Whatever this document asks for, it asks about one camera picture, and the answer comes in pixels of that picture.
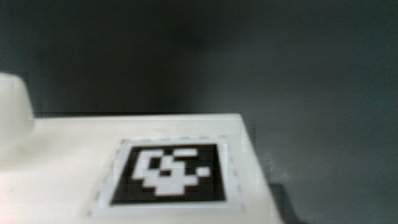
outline white cylindrical object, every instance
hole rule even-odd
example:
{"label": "white cylindrical object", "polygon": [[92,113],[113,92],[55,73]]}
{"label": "white cylindrical object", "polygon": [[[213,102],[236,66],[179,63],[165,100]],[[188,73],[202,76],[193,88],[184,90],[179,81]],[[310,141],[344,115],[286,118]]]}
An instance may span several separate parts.
{"label": "white cylindrical object", "polygon": [[0,150],[17,146],[33,128],[26,86],[17,76],[0,73]]}

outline dark gray wall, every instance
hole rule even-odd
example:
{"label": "dark gray wall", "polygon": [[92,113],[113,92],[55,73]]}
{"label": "dark gray wall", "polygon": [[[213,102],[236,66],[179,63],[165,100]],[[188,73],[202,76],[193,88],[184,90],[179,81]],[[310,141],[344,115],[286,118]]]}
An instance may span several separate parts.
{"label": "dark gray wall", "polygon": [[241,113],[300,220],[398,223],[396,7],[1,1],[0,70],[39,116]]}

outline white border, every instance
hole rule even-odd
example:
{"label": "white border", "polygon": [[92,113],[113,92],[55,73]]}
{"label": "white border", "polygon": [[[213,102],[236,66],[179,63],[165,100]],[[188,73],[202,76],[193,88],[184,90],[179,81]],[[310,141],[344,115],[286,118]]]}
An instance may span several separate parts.
{"label": "white border", "polygon": [[[215,144],[218,150],[220,171],[225,201],[215,202],[174,202],[159,204],[140,205],[113,205],[110,206],[111,195],[117,187],[117,181],[122,173],[122,168],[127,161],[129,149],[142,146],[165,146],[165,145],[186,145],[186,144]],[[238,179],[234,176],[234,166],[229,160],[231,153],[227,151],[227,142],[223,138],[181,138],[170,140],[145,140],[131,141],[124,140],[120,144],[120,150],[115,155],[115,161],[111,170],[106,176],[104,185],[97,196],[96,205],[90,211],[92,216],[126,216],[136,214],[154,213],[181,213],[181,212],[239,212],[241,211],[241,197]]]}

